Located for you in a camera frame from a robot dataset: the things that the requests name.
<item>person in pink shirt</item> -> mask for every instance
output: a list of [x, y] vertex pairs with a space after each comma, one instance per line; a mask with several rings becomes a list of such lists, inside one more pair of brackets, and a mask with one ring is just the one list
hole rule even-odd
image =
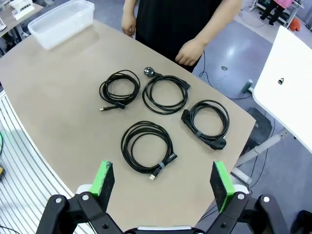
[[287, 8], [290, 7], [292, 4], [293, 0], [271, 0], [269, 5], [267, 5], [267, 8], [265, 11], [262, 13], [260, 16], [260, 20], [263, 21], [265, 20], [266, 17], [269, 16], [270, 12], [276, 8], [274, 15], [269, 21], [269, 26], [274, 26], [274, 22], [277, 21], [278, 17], [283, 13], [283, 11]]

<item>person's arm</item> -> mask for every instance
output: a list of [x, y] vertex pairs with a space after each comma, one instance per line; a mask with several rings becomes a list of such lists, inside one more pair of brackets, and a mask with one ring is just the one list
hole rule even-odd
[[121, 28], [124, 34], [132, 37], [136, 32], [137, 20], [135, 17], [135, 6], [137, 0], [125, 0]]
[[242, 0], [222, 0], [213, 16], [192, 40], [185, 43], [175, 60], [179, 64], [192, 66], [202, 55], [206, 45], [239, 13]]

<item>pink shirt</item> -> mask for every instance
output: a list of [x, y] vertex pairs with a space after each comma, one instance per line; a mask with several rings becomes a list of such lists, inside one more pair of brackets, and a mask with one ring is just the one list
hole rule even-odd
[[278, 5], [280, 5], [283, 8], [290, 7], [293, 0], [274, 0]]

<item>beige table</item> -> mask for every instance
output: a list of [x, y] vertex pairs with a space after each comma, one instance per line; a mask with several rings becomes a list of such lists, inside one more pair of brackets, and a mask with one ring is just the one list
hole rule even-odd
[[[110, 74], [132, 70], [141, 80], [142, 91], [149, 81], [143, 74], [146, 66], [191, 85], [187, 108], [202, 99], [217, 100], [227, 108], [230, 128], [224, 150], [213, 151], [195, 138], [180, 120], [181, 111], [162, 116], [148, 110], [141, 93], [125, 110], [99, 111], [109, 106], [98, 88]], [[102, 160], [113, 162], [116, 182], [108, 212], [124, 231], [138, 225], [195, 225], [214, 199], [209, 184], [213, 160], [222, 160], [230, 172], [255, 123], [191, 73], [97, 21], [51, 51], [41, 48], [33, 36], [26, 38], [0, 59], [0, 70], [1, 82], [24, 127], [73, 192], [81, 184], [92, 183]], [[112, 88], [123, 93], [131, 87], [121, 81]], [[165, 82], [155, 87], [153, 95], [162, 103], [181, 98], [179, 89]], [[134, 171], [120, 150], [123, 133], [140, 120], [163, 126], [178, 155], [154, 181]], [[199, 113], [195, 123], [209, 134], [221, 128], [211, 111]], [[164, 151], [160, 139], [146, 136], [137, 142], [134, 153], [142, 164], [153, 165]]]
[[4, 34], [9, 32], [11, 29], [13, 29], [15, 26], [23, 22], [25, 19], [31, 17], [38, 11], [40, 11], [43, 7], [34, 3], [34, 10], [20, 18], [19, 20], [16, 20], [14, 16], [12, 15], [12, 11], [14, 10], [13, 7], [11, 7], [9, 4], [5, 6], [5, 9], [0, 12], [0, 18], [3, 20], [4, 24], [6, 25], [6, 28], [3, 31], [0, 31], [0, 37], [2, 37]]

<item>tabletop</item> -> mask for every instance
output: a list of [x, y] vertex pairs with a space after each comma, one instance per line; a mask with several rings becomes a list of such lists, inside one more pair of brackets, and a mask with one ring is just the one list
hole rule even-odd
[[312, 153], [311, 61], [312, 50], [280, 26], [253, 98]]
[[[146, 66], [191, 85], [185, 108], [203, 99], [217, 100], [227, 108], [230, 127], [223, 150], [214, 151], [197, 139], [181, 121], [182, 110], [163, 116], [144, 105]], [[98, 21], [50, 51], [30, 36], [0, 59], [0, 69], [1, 82], [25, 129], [71, 191], [92, 183], [102, 160], [112, 161], [116, 182], [108, 213], [124, 231], [138, 225], [195, 225], [214, 199], [209, 183], [213, 161], [222, 160], [230, 172], [255, 124], [247, 112], [199, 78]], [[100, 112], [110, 106], [98, 94], [100, 84], [123, 69], [138, 75], [140, 93], [125, 110]], [[133, 86], [120, 81], [112, 89], [124, 94]], [[181, 98], [172, 83], [164, 81], [154, 89], [153, 97], [160, 103], [173, 104]], [[164, 127], [178, 155], [153, 181], [134, 171], [120, 150], [124, 132], [141, 120]], [[210, 110], [198, 113], [195, 124], [212, 135], [222, 126]], [[156, 136], [146, 136], [136, 143], [134, 154], [141, 164], [153, 166], [165, 150]]]
[[35, 13], [37, 13], [43, 8], [42, 6], [35, 4], [35, 3], [33, 3], [33, 5], [35, 8], [34, 10], [32, 10], [31, 12], [29, 12], [28, 14], [26, 14], [19, 20], [16, 20], [14, 16], [12, 15], [12, 11], [14, 10], [14, 8], [10, 6], [9, 4], [7, 4], [5, 6], [5, 9], [0, 12], [0, 18], [3, 20], [4, 24], [6, 25], [6, 28], [3, 31], [0, 31], [0, 37], [2, 37], [4, 34], [6, 34], [8, 31], [14, 28], [16, 25], [20, 24], [25, 19], [31, 17], [32, 15], [34, 15]]

